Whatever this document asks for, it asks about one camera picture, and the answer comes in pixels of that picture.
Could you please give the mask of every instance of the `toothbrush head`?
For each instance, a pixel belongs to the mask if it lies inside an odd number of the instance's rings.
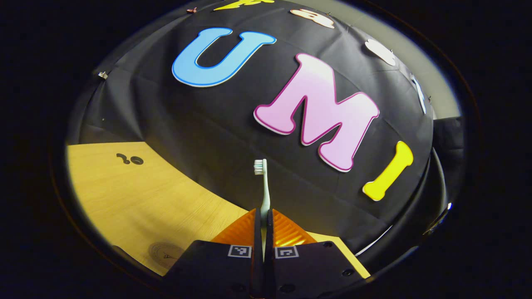
[[[255,175],[263,175],[266,172],[266,159],[255,160],[253,168],[255,170]]]

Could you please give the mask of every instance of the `letter cutout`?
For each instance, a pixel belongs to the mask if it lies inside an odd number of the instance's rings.
[[[331,19],[326,18],[325,16],[315,13],[313,11],[300,9],[300,10],[290,10],[290,12],[293,13],[294,15],[298,15],[305,19],[312,20],[315,23],[318,23],[327,28],[334,28],[333,26],[334,22]]]
[[[204,68],[197,64],[200,55],[219,37],[232,33],[229,28],[209,28],[201,31],[180,54],[172,65],[173,76],[182,83],[194,87],[210,87],[222,84],[234,76],[246,61],[264,44],[276,39],[260,32],[242,32],[242,40],[217,65]]]
[[[415,88],[418,90],[419,103],[421,104],[421,109],[423,109],[423,114],[427,114],[427,109],[425,108],[425,96],[421,91],[421,86],[419,86],[418,81],[415,79],[414,74],[410,74],[410,79],[414,81]]]
[[[219,7],[217,9],[214,9],[214,10],[218,11],[218,10],[237,9],[243,4],[244,5],[253,5],[253,4],[258,4],[258,3],[261,3],[261,2],[273,3],[275,1],[274,0],[239,0],[237,2],[233,2],[231,4],[227,4],[226,6],[222,6],[222,7]]]
[[[386,190],[395,182],[403,170],[412,165],[414,155],[408,145],[399,141],[395,145],[395,156],[384,171],[375,179],[367,182],[362,187],[362,192],[368,195],[372,200],[379,201],[384,197]]]
[[[388,48],[386,48],[383,44],[373,39],[368,39],[368,41],[365,42],[364,44],[370,51],[375,53],[375,55],[379,56],[386,63],[388,63],[391,66],[395,66],[394,53],[388,50]]]
[[[353,156],[379,108],[365,93],[356,93],[336,102],[333,69],[318,58],[299,53],[299,68],[269,105],[259,105],[253,115],[266,128],[288,135],[295,130],[294,113],[304,99],[301,143],[310,145],[340,126],[334,137],[322,143],[320,157],[331,167],[348,172]]]

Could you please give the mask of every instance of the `toothbrush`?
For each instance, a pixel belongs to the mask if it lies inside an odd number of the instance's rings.
[[[265,227],[268,217],[268,210],[270,209],[270,192],[268,191],[268,165],[266,159],[255,160],[255,175],[264,176],[264,199],[261,206],[261,226]]]
[[[266,227],[268,223],[268,210],[270,209],[270,192],[268,190],[268,165],[266,159],[255,160],[253,165],[255,175],[264,176],[264,199],[261,206],[261,237],[262,237],[262,259],[266,249]]]

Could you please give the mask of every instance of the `yellow letter cutout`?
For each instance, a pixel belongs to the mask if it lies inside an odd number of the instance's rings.
[[[390,164],[375,179],[375,181],[367,182],[364,187],[362,187],[362,192],[374,201],[381,200],[384,197],[386,190],[388,190],[407,166],[412,165],[413,161],[414,155],[408,145],[399,141],[395,146],[395,157]]]
[[[241,5],[253,5],[253,4],[258,4],[258,3],[261,3],[261,2],[265,2],[265,3],[273,3],[275,1],[273,0],[239,0],[237,2],[233,2],[231,4],[228,4],[226,6],[222,6],[222,7],[219,7],[217,9],[214,9],[215,11],[218,11],[218,10],[229,10],[229,9],[237,9],[239,8]]]

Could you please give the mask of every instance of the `screw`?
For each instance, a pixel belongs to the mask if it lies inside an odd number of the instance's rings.
[[[347,269],[344,272],[342,272],[342,275],[343,276],[351,276],[353,273],[355,273],[355,271],[353,271],[351,269]]]

